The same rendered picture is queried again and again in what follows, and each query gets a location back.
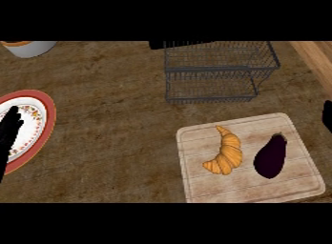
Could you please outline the red-rimmed floral white plate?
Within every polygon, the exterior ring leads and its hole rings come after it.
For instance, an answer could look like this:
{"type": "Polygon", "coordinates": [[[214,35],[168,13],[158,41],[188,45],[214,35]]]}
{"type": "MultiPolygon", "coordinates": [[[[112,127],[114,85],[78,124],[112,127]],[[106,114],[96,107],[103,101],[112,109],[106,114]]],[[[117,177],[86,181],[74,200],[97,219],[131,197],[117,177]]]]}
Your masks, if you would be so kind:
{"type": "Polygon", "coordinates": [[[12,146],[6,173],[18,170],[37,155],[49,140],[56,123],[56,106],[43,91],[15,91],[0,97],[0,122],[12,106],[18,106],[24,125],[12,146]]]}

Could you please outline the dark purple eggplant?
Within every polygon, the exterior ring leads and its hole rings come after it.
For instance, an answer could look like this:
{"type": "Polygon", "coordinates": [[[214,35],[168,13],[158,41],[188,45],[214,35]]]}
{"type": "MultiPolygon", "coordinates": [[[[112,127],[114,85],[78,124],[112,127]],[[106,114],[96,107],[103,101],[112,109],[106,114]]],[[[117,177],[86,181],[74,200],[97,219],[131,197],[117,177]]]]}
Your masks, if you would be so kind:
{"type": "Polygon", "coordinates": [[[254,167],[257,173],[272,179],[284,169],[287,160],[287,138],[284,134],[275,133],[269,142],[257,152],[254,167]]]}

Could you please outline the golden croissant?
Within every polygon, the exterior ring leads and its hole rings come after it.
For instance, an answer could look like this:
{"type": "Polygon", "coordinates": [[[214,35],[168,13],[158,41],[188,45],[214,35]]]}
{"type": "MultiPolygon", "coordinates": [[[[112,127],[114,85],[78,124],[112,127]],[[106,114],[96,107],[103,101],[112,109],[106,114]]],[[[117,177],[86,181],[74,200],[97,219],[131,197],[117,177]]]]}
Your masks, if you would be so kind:
{"type": "Polygon", "coordinates": [[[241,140],[224,127],[217,126],[216,129],[222,136],[220,151],[216,157],[202,163],[202,168],[214,174],[229,175],[242,163],[241,140]]]}

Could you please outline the pale wooden cutting board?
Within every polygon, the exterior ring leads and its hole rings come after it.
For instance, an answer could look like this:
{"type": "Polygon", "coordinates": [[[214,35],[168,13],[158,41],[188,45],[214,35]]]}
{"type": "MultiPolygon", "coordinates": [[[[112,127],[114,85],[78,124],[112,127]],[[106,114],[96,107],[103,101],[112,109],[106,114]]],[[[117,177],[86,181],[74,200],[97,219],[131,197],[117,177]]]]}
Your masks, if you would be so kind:
{"type": "Polygon", "coordinates": [[[177,149],[186,200],[190,203],[287,202],[323,194],[325,183],[288,115],[269,113],[185,127],[177,131],[177,149]],[[229,175],[202,167],[222,146],[217,128],[241,139],[242,163],[229,175]],[[272,179],[258,175],[254,158],[272,135],[287,138],[287,162],[272,179]]]}

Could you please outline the grey pot with orange contents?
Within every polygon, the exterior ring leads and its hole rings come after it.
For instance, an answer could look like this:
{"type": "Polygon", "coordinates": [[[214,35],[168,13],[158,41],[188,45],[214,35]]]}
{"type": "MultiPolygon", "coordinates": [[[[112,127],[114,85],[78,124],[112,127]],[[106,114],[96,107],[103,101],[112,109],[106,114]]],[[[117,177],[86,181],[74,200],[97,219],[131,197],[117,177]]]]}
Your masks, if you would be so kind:
{"type": "Polygon", "coordinates": [[[49,52],[56,45],[56,41],[1,41],[1,45],[16,57],[31,58],[49,52]]]}

